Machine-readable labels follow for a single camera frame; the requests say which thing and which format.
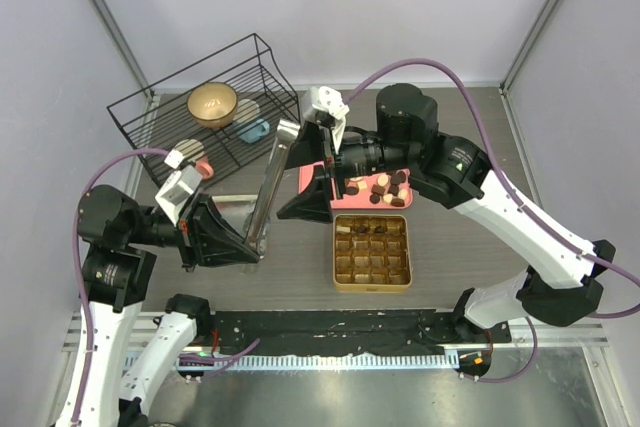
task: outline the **pink tray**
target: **pink tray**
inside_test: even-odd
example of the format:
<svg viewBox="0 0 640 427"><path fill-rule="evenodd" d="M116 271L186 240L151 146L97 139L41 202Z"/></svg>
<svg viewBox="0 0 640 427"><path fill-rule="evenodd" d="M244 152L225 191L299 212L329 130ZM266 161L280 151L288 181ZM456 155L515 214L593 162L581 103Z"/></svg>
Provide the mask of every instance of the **pink tray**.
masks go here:
<svg viewBox="0 0 640 427"><path fill-rule="evenodd" d="M300 167L300 175L298 177L298 193L302 192L307 188L309 182L311 181L311 176L313 175L313 166L321 165L322 162L316 162L313 165L305 165L304 167ZM404 170L404 173L407 174L407 179L409 178L409 171ZM405 181L399 185L401 189L407 189L409 191L409 195L404 201L404 207L394 207L390 204L387 204L384 201L380 201L377 204L372 204L369 201L369 197L371 196L371 187L375 185L378 181L378 176L380 174L370 175L368 177L363 178L362 180L367 182L367 189L358 192L356 195L345 195L342 200L332 200L331 208L332 209L371 209L371 210L402 210L406 209L413 202L413 191L409 187L409 182Z"/></svg>

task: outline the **white wall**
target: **white wall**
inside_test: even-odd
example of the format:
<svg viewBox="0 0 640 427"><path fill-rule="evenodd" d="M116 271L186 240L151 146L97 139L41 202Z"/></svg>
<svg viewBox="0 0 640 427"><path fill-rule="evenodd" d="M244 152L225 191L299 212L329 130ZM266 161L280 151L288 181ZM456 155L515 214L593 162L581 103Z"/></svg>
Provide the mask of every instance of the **white wall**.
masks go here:
<svg viewBox="0 0 640 427"><path fill-rule="evenodd" d="M404 57L503 80L544 0L107 0L147 77L253 31L294 84L357 83ZM389 79L438 82L434 71Z"/></svg>
<svg viewBox="0 0 640 427"><path fill-rule="evenodd" d="M637 0L564 0L512 92L545 208L589 239L609 239L617 263L636 275L639 32ZM602 311L640 302L624 279L605 273L602 283ZM605 327L637 409L640 314Z"/></svg>
<svg viewBox="0 0 640 427"><path fill-rule="evenodd" d="M0 424L41 427L77 308L72 213L127 150L104 107L135 85L87 0L0 0L0 18Z"/></svg>

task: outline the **blue cup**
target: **blue cup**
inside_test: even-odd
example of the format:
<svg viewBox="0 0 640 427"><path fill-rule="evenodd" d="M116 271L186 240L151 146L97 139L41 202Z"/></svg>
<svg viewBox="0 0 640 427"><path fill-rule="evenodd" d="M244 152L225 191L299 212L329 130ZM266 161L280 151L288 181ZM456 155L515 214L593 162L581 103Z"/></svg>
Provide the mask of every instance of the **blue cup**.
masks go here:
<svg viewBox="0 0 640 427"><path fill-rule="evenodd" d="M253 144L269 133L269 122L258 117L259 115L260 106L257 102L250 99L238 102L233 124L236 127L238 137L247 144Z"/></svg>

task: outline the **brown bowl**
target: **brown bowl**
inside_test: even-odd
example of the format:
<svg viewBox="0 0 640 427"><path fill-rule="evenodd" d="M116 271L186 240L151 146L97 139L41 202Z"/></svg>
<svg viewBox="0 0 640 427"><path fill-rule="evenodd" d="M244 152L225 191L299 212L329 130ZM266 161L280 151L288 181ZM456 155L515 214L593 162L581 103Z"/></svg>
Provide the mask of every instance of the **brown bowl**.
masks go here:
<svg viewBox="0 0 640 427"><path fill-rule="evenodd" d="M230 85L209 82L194 89L187 99L187 109L203 127L217 129L233 122L238 94Z"/></svg>

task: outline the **table surface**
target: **table surface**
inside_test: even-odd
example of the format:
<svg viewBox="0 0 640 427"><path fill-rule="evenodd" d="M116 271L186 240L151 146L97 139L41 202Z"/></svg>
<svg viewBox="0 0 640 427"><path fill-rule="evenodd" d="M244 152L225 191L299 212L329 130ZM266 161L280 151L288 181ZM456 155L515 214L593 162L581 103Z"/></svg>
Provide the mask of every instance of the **table surface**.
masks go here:
<svg viewBox="0 0 640 427"><path fill-rule="evenodd" d="M503 170L529 193L524 170L497 88L471 89ZM428 89L439 105L440 130L482 145L464 99L456 89ZM376 90L350 104L349 124L375 129ZM267 155L214 185L213 195L258 192ZM298 169L285 172L277 194L266 257L256 273L238 266L196 268L186 273L175 249L150 249L158 255L144 309L160 311L176 293L207 298L213 309L376 309L452 308L463 290L507 280L527 262L475 222L416 196L402 211L409 225L413 285L401 294L345 294L332 282L331 226L278 220L275 212L297 193ZM136 198L153 202L157 188L143 173Z"/></svg>

